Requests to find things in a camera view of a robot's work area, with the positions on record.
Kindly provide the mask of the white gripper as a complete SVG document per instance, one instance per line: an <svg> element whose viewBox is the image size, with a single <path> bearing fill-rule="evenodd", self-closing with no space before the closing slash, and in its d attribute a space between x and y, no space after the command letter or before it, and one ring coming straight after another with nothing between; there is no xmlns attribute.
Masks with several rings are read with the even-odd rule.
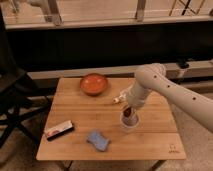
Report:
<svg viewBox="0 0 213 171"><path fill-rule="evenodd" d="M132 109L131 114L142 108L145 105L147 97L149 96L149 90L143 87L129 87L126 92L127 105L124 107L123 111L130 107Z"/></svg>

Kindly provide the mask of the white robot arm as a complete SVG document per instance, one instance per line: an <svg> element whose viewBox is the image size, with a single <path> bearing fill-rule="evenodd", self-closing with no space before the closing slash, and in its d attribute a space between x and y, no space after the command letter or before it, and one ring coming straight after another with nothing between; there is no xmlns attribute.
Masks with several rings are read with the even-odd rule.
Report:
<svg viewBox="0 0 213 171"><path fill-rule="evenodd" d="M152 91L167 98L213 133L213 99L209 99L166 78L163 64L141 65L134 73L135 82L126 94L127 104L133 109L144 106Z"/></svg>

